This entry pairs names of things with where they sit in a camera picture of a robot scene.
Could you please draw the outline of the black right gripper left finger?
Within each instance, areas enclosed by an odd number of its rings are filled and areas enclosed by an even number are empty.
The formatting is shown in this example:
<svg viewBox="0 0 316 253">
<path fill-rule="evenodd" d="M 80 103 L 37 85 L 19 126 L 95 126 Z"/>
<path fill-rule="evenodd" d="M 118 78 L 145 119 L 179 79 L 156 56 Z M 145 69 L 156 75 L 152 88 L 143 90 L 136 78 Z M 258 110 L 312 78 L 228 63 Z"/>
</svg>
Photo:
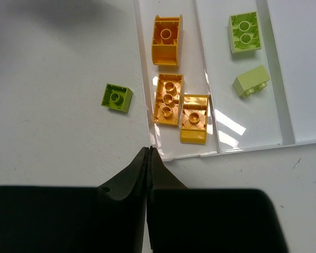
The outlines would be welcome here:
<svg viewBox="0 0 316 253">
<path fill-rule="evenodd" d="M 0 252 L 141 252 L 148 156 L 98 187 L 0 186 Z"/>
</svg>

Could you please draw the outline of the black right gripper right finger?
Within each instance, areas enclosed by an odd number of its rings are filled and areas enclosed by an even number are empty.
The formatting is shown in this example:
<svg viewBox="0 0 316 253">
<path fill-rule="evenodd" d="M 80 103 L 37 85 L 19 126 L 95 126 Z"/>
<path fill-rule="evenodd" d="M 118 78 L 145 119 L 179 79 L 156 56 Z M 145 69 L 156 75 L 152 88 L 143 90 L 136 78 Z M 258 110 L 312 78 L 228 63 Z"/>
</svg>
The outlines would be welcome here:
<svg viewBox="0 0 316 253">
<path fill-rule="evenodd" d="M 275 208 L 259 189 L 193 189 L 163 163 L 147 162 L 147 225 L 153 252 L 288 252 Z"/>
</svg>

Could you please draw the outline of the orange sloped lego brick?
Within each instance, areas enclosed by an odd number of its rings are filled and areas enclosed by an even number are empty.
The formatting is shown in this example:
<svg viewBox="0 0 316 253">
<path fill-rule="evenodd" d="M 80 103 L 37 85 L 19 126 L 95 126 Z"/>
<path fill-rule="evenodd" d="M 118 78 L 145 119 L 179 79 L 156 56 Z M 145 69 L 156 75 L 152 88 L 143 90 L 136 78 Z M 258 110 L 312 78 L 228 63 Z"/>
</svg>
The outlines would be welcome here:
<svg viewBox="0 0 316 253">
<path fill-rule="evenodd" d="M 184 95 L 180 130 L 182 143 L 206 144 L 208 108 L 208 95 Z"/>
</svg>

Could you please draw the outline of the orange long lego brick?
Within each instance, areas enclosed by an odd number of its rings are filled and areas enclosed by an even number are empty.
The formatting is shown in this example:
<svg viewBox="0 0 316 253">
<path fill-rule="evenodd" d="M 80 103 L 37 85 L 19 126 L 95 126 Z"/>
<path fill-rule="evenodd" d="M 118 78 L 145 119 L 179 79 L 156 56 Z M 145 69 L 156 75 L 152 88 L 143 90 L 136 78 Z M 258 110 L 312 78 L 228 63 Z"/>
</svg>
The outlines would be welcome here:
<svg viewBox="0 0 316 253">
<path fill-rule="evenodd" d="M 153 113 L 154 123 L 179 125 L 183 80 L 182 74 L 160 73 L 158 75 Z"/>
</svg>

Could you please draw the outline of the pale green sloped lego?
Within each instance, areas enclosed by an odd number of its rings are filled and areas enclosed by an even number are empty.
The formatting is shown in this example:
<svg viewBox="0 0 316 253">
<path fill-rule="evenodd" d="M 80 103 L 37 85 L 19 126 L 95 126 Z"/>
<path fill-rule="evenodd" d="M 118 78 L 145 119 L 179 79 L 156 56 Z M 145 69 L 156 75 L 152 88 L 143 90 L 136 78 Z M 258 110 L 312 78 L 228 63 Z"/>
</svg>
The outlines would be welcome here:
<svg viewBox="0 0 316 253">
<path fill-rule="evenodd" d="M 260 92 L 268 86 L 269 73 L 264 65 L 259 65 L 234 80 L 232 86 L 240 98 L 247 98 L 255 92 Z"/>
</svg>

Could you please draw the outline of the orange rounded lego block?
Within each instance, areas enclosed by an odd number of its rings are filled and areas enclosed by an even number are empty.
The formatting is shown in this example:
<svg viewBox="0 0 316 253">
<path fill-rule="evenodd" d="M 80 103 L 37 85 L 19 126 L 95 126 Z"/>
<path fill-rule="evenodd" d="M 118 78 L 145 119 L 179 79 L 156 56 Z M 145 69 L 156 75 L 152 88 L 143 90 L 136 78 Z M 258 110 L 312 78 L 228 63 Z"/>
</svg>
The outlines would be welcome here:
<svg viewBox="0 0 316 253">
<path fill-rule="evenodd" d="M 151 56 L 157 66 L 180 66 L 183 16 L 155 16 Z"/>
</svg>

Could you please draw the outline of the pale green double lego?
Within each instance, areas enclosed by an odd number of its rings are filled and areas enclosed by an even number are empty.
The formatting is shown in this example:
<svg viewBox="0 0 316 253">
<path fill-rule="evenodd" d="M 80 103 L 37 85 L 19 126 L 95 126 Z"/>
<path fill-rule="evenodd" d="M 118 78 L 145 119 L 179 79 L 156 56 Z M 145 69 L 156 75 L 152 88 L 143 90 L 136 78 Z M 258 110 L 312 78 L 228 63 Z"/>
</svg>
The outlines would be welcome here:
<svg viewBox="0 0 316 253">
<path fill-rule="evenodd" d="M 258 13 L 255 11 L 231 15 L 228 35 L 232 54 L 260 50 L 262 42 Z"/>
</svg>

